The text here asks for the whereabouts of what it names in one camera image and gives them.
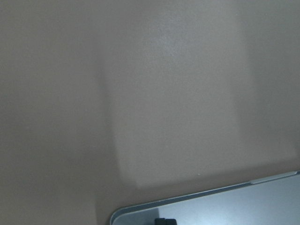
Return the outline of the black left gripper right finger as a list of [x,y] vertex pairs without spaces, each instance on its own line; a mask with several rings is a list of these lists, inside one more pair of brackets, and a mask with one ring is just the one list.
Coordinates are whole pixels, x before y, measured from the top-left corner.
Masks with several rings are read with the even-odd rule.
[[165,225],[176,225],[176,219],[173,218],[165,219]]

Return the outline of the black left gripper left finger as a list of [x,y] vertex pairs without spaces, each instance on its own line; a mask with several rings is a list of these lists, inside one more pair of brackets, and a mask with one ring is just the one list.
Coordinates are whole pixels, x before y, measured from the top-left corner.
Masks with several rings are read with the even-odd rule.
[[165,218],[156,218],[154,222],[155,225],[165,225]]

